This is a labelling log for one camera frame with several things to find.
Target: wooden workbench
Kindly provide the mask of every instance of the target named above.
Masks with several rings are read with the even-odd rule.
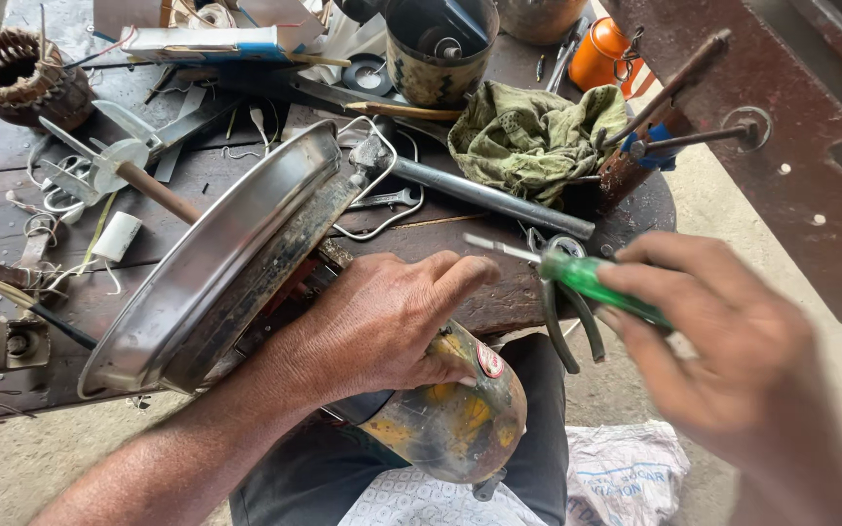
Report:
[[[68,23],[49,25],[48,37],[60,49],[77,59],[105,45],[95,40],[87,31],[92,23],[91,2],[64,0],[48,3],[48,20],[67,20]],[[6,7],[6,25],[16,25],[36,31],[38,3],[30,0],[9,0]],[[521,88],[541,88],[534,78],[535,64],[541,54],[548,55],[545,71],[550,74],[556,46],[533,48],[510,38],[500,36],[491,57],[486,78],[493,78]],[[172,92],[159,94],[147,106],[142,104],[148,89],[161,73],[162,67],[130,65],[123,54],[113,52],[87,65],[92,85],[99,98],[122,104],[154,126],[163,126],[178,116],[184,94]],[[562,90],[565,96],[579,96],[570,87]],[[279,104],[280,123],[270,115],[268,102],[259,101],[266,113],[268,134],[276,126],[283,126],[287,104]],[[230,138],[226,138],[228,116],[221,122],[208,126],[198,137],[191,139],[183,149],[174,171],[170,188],[191,201],[198,209],[209,208],[228,188],[250,169],[257,159],[246,156],[234,160],[224,158],[221,149],[231,146],[233,153],[261,151],[261,137],[253,127],[248,109],[240,107]],[[104,142],[118,138],[121,130],[110,123],[92,118],[74,135],[87,140],[98,137]],[[0,262],[16,262],[25,245],[21,226],[28,213],[6,202],[6,192],[14,190],[26,203],[40,205],[43,195],[32,185],[25,174],[25,163],[30,149],[41,140],[27,128],[10,126],[0,121]],[[421,144],[421,161],[439,169],[460,174],[456,163],[446,149],[436,141],[415,136]],[[410,154],[407,141],[396,144],[402,154]],[[43,158],[51,161],[71,154],[63,144],[53,144]],[[383,186],[386,191],[397,191],[404,183],[395,178]],[[454,250],[461,254],[482,254],[462,242],[464,232],[524,245],[524,234],[515,221],[483,209],[429,191],[427,204],[415,215],[405,218],[370,243],[358,244],[332,231],[355,256],[378,252],[392,252],[407,261],[417,261],[440,250]],[[83,218],[73,226],[60,225],[57,230],[59,243],[49,249],[45,259],[70,268],[79,264],[96,228],[103,203],[88,209]],[[119,192],[112,212],[124,211],[142,221],[144,226],[129,248],[117,276],[122,282],[123,295],[108,296],[114,286],[104,270],[97,269],[75,277],[69,286],[69,300],[55,310],[78,328],[100,337],[111,326],[148,276],[153,267],[187,231],[187,225],[142,196],[132,188]],[[350,231],[372,230],[379,226],[392,211],[387,208],[367,209],[346,213],[340,224]],[[624,246],[638,233],[649,229],[674,229],[674,207],[671,194],[660,173],[628,197],[619,208],[598,222],[597,233],[588,243],[592,253],[605,255]],[[474,333],[485,335],[543,325],[539,300],[537,275],[521,261],[496,257],[502,268],[503,279],[486,287],[469,298],[456,312],[456,318]],[[0,299],[0,315],[17,317],[15,306]],[[0,375],[0,402],[23,412],[41,412],[83,403],[77,397],[77,379],[90,352],[70,341],[64,334],[52,330],[51,359],[46,367],[8,371]],[[588,357],[577,357],[585,361]],[[125,393],[106,393],[100,400],[125,396]],[[14,413],[0,407],[0,419]]]

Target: spanner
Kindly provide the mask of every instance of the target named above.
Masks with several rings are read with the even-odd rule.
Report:
[[[412,189],[405,188],[404,190],[396,193],[396,194],[382,194],[380,196],[369,196],[363,197],[357,201],[353,201],[353,204],[349,206],[347,209],[359,209],[359,208],[368,208],[374,207],[379,205],[395,205],[395,204],[402,204],[408,205],[413,207],[420,203],[419,199],[415,199],[412,197]]]

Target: hand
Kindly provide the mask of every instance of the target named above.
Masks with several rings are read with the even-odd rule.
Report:
[[[598,312],[661,414],[794,523],[842,523],[842,433],[801,311],[717,240],[651,232],[616,258],[600,281],[659,307],[698,354],[679,359],[648,323]]]
[[[321,404],[382,389],[475,385],[467,362],[426,356],[425,349],[454,309],[498,276],[491,260],[453,252],[415,264],[391,254],[357,258],[305,316],[275,336],[266,351],[278,356],[268,358],[280,358]]]

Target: white capacitor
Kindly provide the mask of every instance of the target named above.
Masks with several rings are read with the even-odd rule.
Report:
[[[123,260],[128,245],[132,244],[134,235],[138,233],[140,228],[141,219],[117,211],[112,216],[112,221],[106,227],[106,231],[103,232],[102,236],[99,236],[99,241],[93,247],[93,253],[105,257],[113,263],[119,263]]]

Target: green cloth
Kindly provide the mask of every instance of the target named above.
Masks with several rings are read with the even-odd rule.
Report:
[[[596,173],[591,137],[626,125],[622,92],[593,88],[580,104],[549,92],[487,80],[450,130],[448,147],[467,179],[544,206],[564,186]]]

